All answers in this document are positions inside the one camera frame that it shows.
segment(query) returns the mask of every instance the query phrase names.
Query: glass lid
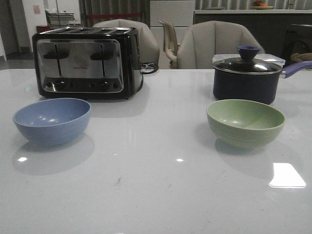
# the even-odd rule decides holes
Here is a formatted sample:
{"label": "glass lid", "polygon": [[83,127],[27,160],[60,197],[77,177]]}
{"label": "glass lid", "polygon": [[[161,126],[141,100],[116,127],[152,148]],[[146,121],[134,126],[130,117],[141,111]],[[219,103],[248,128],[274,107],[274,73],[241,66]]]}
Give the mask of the glass lid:
{"label": "glass lid", "polygon": [[217,70],[249,75],[268,75],[282,71],[282,68],[275,63],[270,63],[255,58],[250,61],[245,61],[241,58],[227,58],[214,62],[213,66]]}

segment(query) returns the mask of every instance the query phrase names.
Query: black saucepan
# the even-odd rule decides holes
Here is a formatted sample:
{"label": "black saucepan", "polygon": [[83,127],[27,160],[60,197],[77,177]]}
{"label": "black saucepan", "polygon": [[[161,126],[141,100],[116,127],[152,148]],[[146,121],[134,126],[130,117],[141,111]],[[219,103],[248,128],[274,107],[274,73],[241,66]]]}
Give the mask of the black saucepan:
{"label": "black saucepan", "polygon": [[312,68],[312,61],[305,61],[282,69],[275,63],[253,59],[259,50],[257,47],[240,46],[237,49],[241,58],[213,63],[214,96],[219,100],[246,99],[270,104],[275,99],[279,78],[288,78],[299,70]]}

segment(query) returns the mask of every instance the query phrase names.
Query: blue bowl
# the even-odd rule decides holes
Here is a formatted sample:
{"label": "blue bowl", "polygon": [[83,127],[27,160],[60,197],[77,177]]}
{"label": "blue bowl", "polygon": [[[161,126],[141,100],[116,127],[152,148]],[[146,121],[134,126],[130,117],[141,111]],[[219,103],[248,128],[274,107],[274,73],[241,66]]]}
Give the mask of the blue bowl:
{"label": "blue bowl", "polygon": [[25,106],[13,115],[13,121],[29,141],[41,146],[55,146],[81,135],[90,115],[88,102],[76,98],[56,98]]}

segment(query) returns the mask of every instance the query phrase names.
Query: chair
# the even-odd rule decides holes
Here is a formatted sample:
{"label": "chair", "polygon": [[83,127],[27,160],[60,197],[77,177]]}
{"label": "chair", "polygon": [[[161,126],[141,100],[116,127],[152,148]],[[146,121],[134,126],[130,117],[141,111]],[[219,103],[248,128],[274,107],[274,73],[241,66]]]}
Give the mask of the chair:
{"label": "chair", "polygon": [[141,63],[155,63],[159,61],[159,46],[149,27],[142,23],[127,19],[114,19],[96,23],[93,27],[133,27],[138,30]]}
{"label": "chair", "polygon": [[173,24],[169,21],[163,20],[158,21],[162,24],[164,29],[164,43],[163,43],[163,51],[165,52],[168,59],[170,59],[169,67],[171,69],[177,69],[177,51],[178,51],[178,43],[176,40],[176,31]]}
{"label": "chair", "polygon": [[190,26],[184,33],[177,53],[179,69],[213,68],[216,54],[238,54],[239,45],[262,46],[243,25],[208,21]]}

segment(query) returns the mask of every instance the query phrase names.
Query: toaster knob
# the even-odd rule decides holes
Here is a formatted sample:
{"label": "toaster knob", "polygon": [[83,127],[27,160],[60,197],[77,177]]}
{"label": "toaster knob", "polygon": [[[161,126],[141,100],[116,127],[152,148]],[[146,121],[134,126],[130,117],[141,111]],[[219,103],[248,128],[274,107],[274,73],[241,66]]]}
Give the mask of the toaster knob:
{"label": "toaster knob", "polygon": [[108,83],[106,81],[103,81],[100,83],[101,90],[107,90],[108,89]]}
{"label": "toaster knob", "polygon": [[62,81],[62,80],[58,80],[58,81],[55,82],[55,87],[57,89],[64,89],[65,86],[66,86],[65,82]]}

